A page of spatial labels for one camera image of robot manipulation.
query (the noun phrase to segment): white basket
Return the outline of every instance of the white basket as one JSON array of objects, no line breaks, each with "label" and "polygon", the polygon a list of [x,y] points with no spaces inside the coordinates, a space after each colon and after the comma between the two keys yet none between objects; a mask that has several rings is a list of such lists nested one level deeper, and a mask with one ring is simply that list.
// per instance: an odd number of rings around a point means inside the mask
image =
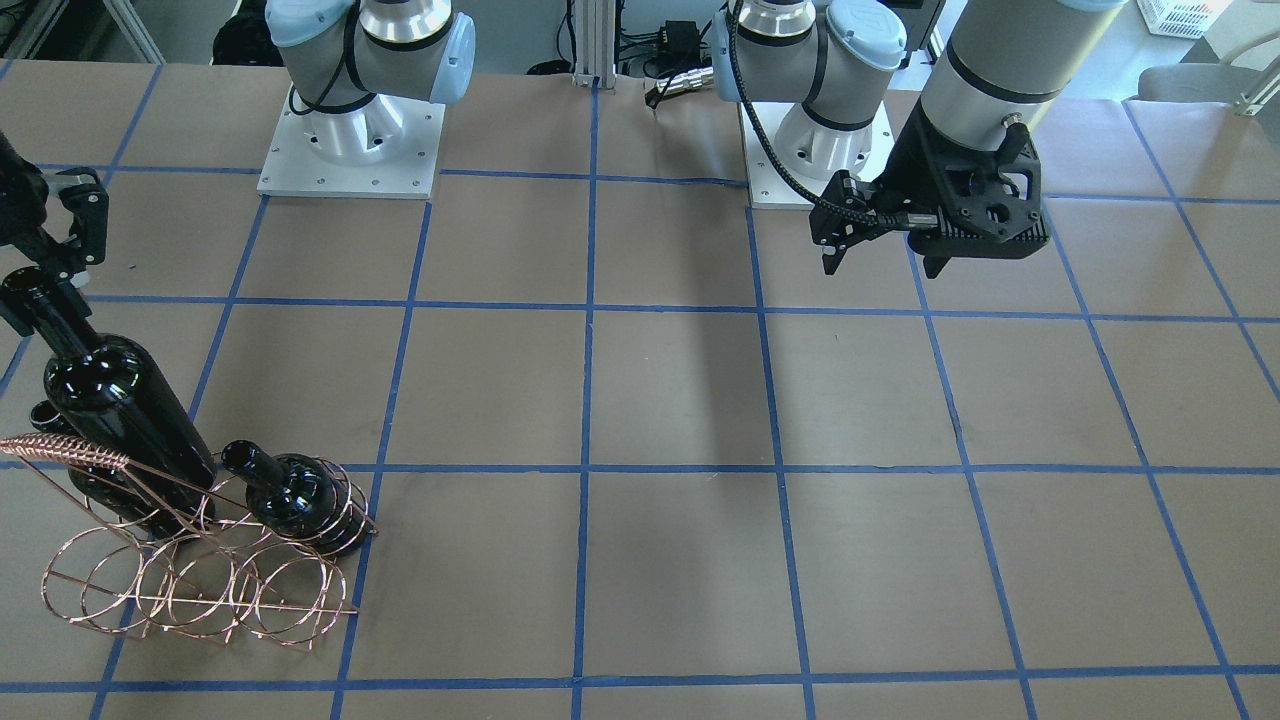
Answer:
[{"label": "white basket", "polygon": [[1152,35],[1199,40],[1231,0],[1138,0]]}]

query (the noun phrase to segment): wine bottle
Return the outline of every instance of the wine bottle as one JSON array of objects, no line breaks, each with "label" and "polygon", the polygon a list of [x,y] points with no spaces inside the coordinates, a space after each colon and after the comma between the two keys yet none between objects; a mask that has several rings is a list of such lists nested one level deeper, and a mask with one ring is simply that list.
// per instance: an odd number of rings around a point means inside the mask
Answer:
[{"label": "wine bottle", "polygon": [[[90,313],[70,282],[51,282],[38,268],[14,270],[0,283],[0,314],[22,336],[38,332],[54,351],[45,365],[45,395],[84,439],[200,488],[212,487],[216,465],[209,447],[155,360],[132,340],[99,334],[84,319]],[[201,492],[152,473],[137,477],[174,509],[196,514]],[[212,515],[211,505],[205,515]]]},{"label": "wine bottle", "polygon": [[223,465],[248,486],[244,501],[253,516],[282,538],[310,546],[320,555],[346,555],[365,537],[364,516],[347,502],[323,462],[284,454],[271,457],[247,439],[223,448]]},{"label": "wine bottle", "polygon": [[[79,437],[79,430],[63,418],[51,402],[41,400],[31,409],[31,427],[42,433]],[[128,523],[137,523],[156,538],[172,538],[183,530],[182,523],[131,491],[127,477],[110,468],[67,468],[72,486],[84,497],[106,507]]]}]

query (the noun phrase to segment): white mounting plate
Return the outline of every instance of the white mounting plate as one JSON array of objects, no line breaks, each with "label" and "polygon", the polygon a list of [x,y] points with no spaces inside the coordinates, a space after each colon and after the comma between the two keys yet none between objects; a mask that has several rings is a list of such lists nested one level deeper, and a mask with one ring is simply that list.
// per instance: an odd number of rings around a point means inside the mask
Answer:
[{"label": "white mounting plate", "polygon": [[[755,114],[764,126],[765,135],[772,141],[782,124],[782,118],[791,110],[794,102],[753,102]],[[746,177],[751,184],[751,208],[759,210],[809,210],[813,202],[796,195],[787,183],[778,176],[773,165],[769,164],[764,147],[760,146],[755,131],[751,129],[751,120],[746,117],[746,109],[737,106],[739,118],[742,120],[742,149],[746,155]],[[884,172],[888,154],[893,150],[893,133],[888,124],[888,113],[882,102],[876,110],[876,119],[872,120],[872,151],[867,154],[867,164],[854,177],[861,181],[873,181]],[[813,179],[797,173],[791,173],[800,184],[808,187],[814,195],[822,195],[831,178]]]},{"label": "white mounting plate", "polygon": [[289,197],[383,197],[430,200],[435,184],[444,105],[397,97],[404,113],[403,150],[372,165],[338,165],[321,158],[307,140],[306,119],[288,101],[275,124],[271,147],[257,178],[260,195]]}]

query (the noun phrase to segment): bottle neck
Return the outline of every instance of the bottle neck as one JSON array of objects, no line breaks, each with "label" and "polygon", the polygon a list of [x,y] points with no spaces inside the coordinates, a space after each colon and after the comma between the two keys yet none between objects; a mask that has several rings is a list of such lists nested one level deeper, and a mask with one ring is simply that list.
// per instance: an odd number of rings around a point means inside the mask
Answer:
[{"label": "bottle neck", "polygon": [[32,327],[59,357],[83,357],[101,343],[83,314],[38,268],[10,273],[4,287],[22,302]]},{"label": "bottle neck", "polygon": [[76,428],[73,428],[72,424],[67,421],[67,418],[64,418],[63,414],[54,407],[54,404],[47,400],[41,400],[35,407],[31,409],[31,427],[42,433],[58,433],[61,436],[79,437]]},{"label": "bottle neck", "polygon": [[284,487],[288,469],[257,445],[238,439],[223,448],[223,465],[250,487],[274,492]]}]

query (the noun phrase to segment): light blue joint cap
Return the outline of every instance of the light blue joint cap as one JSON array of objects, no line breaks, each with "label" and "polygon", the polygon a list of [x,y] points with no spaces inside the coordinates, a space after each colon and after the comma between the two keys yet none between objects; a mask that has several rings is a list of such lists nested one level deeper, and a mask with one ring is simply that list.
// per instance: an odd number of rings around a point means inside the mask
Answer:
[{"label": "light blue joint cap", "polygon": [[873,68],[896,70],[906,56],[906,27],[876,0],[831,0],[827,27],[845,50]]},{"label": "light blue joint cap", "polygon": [[440,67],[428,102],[452,105],[467,94],[476,64],[476,24],[466,13],[454,13]]},{"label": "light blue joint cap", "polygon": [[356,0],[269,0],[266,27],[276,47],[302,45],[346,17]]},{"label": "light blue joint cap", "polygon": [[1057,0],[1059,5],[1066,5],[1068,8],[1080,10],[1082,13],[1106,13],[1107,10],[1115,10],[1128,1],[1129,0]]}]

